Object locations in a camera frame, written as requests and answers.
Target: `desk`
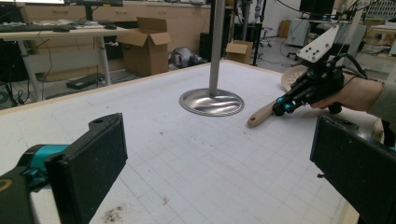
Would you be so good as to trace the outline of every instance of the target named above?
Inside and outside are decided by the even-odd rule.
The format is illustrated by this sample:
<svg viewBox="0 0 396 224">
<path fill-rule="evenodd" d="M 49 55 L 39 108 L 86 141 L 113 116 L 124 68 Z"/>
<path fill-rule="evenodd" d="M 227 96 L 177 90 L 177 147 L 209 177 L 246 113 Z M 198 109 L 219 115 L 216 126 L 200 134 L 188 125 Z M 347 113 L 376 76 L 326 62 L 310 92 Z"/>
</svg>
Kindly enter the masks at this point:
<svg viewBox="0 0 396 224">
<path fill-rule="evenodd" d="M 35 98 L 37 101 L 40 101 L 45 100 L 45 97 L 38 86 L 35 73 L 47 73 L 49 70 L 61 71 L 66 69 L 80 68 L 82 66 L 93 66 L 101 63 L 104 67 L 106 84 L 110 85 L 110 73 L 108 70 L 105 41 L 103 37 L 108 35 L 123 35 L 127 32 L 128 30 L 119 27 L 117 30 L 77 29 L 71 30 L 68 33 L 57 33 L 52 31 L 2 33 L 0 34 L 0 38 L 3 38 L 5 41 L 18 41 L 23 62 L 29 75 L 30 82 L 32 83 L 35 91 Z M 29 55 L 26 52 L 26 47 L 24 45 L 24 41 L 27 40 L 78 38 L 83 36 L 97 37 L 99 41 L 99 49 L 59 54 Z"/>
<path fill-rule="evenodd" d="M 278 73 L 221 61 L 219 89 L 245 108 L 229 117 L 183 109 L 179 97 L 208 87 L 209 64 L 0 111 L 0 174 L 36 144 L 70 144 L 88 122 L 122 113 L 129 159 L 92 223 L 337 223 L 345 200 L 309 160 L 318 114 L 309 106 L 248 118 L 284 93 Z M 373 127 L 375 117 L 343 109 L 337 117 Z M 51 191 L 33 193 L 41 223 L 58 223 Z"/>
</svg>

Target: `keyboard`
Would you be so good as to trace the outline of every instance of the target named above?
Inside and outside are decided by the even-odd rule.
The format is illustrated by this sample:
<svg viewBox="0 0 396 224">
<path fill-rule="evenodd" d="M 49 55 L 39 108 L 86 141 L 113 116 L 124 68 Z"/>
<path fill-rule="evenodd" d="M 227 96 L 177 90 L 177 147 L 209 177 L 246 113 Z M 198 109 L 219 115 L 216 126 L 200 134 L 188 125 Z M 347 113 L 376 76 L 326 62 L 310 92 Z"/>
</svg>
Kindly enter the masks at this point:
<svg viewBox="0 0 396 224">
<path fill-rule="evenodd" d="M 0 24 L 0 33 L 52 31 L 56 27 L 69 29 L 69 30 L 76 30 L 75 26 L 68 25 L 68 24 L 66 24 L 66 25 L 39 25 L 39 24 L 3 25 L 3 24 Z"/>
</svg>

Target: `human hand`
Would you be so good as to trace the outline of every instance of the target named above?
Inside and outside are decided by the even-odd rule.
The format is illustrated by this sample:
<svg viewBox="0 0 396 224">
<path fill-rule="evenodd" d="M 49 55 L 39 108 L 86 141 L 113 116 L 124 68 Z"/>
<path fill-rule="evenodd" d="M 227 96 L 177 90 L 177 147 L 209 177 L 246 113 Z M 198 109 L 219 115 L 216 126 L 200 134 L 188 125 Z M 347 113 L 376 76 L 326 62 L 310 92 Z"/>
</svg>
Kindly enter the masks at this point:
<svg viewBox="0 0 396 224">
<path fill-rule="evenodd" d="M 326 108 L 335 102 L 342 106 L 359 111 L 367 111 L 376 101 L 383 89 L 377 81 L 344 74 L 344 88 L 336 94 L 311 105 L 312 108 Z"/>
</svg>

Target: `cardboard box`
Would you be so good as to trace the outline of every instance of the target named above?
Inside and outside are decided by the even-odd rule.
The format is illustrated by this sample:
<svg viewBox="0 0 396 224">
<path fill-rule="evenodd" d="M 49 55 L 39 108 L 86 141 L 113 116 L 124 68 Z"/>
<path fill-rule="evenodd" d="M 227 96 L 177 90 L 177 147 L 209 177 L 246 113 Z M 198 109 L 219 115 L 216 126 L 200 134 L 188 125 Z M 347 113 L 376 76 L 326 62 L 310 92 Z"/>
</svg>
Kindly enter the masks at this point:
<svg viewBox="0 0 396 224">
<path fill-rule="evenodd" d="M 287 38 L 289 34 L 290 20 L 281 21 L 277 35 L 280 38 Z"/>
<path fill-rule="evenodd" d="M 166 20 L 138 17 L 137 23 L 139 28 L 117 37 L 122 43 L 125 70 L 141 77 L 169 71 L 167 44 L 172 40 Z"/>
<path fill-rule="evenodd" d="M 253 42 L 235 40 L 227 45 L 225 49 L 227 52 L 226 58 L 234 62 L 250 64 L 252 47 Z"/>
</svg>

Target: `cable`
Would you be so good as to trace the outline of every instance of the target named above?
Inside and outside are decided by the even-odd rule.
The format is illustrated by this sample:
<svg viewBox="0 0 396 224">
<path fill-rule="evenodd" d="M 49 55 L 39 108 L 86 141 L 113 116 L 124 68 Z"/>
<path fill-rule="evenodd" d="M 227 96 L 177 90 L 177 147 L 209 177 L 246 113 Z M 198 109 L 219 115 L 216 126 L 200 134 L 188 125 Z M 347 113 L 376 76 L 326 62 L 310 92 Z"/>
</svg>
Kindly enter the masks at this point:
<svg viewBox="0 0 396 224">
<path fill-rule="evenodd" d="M 42 38 L 42 36 L 40 34 L 41 34 L 41 31 L 38 32 L 37 35 L 38 35 L 38 37 L 40 37 L 41 41 L 44 42 L 44 39 Z M 47 74 L 44 75 L 43 80 L 41 81 L 41 84 L 42 84 L 41 85 L 41 96 L 42 96 L 42 98 L 44 98 L 44 81 L 47 79 L 47 76 L 50 74 L 50 71 L 52 70 L 52 57 L 51 57 L 51 54 L 50 54 L 50 48 L 49 48 L 49 46 L 47 45 L 46 42 L 44 42 L 43 44 L 46 46 L 47 51 L 49 52 L 49 70 L 47 71 Z"/>
</svg>

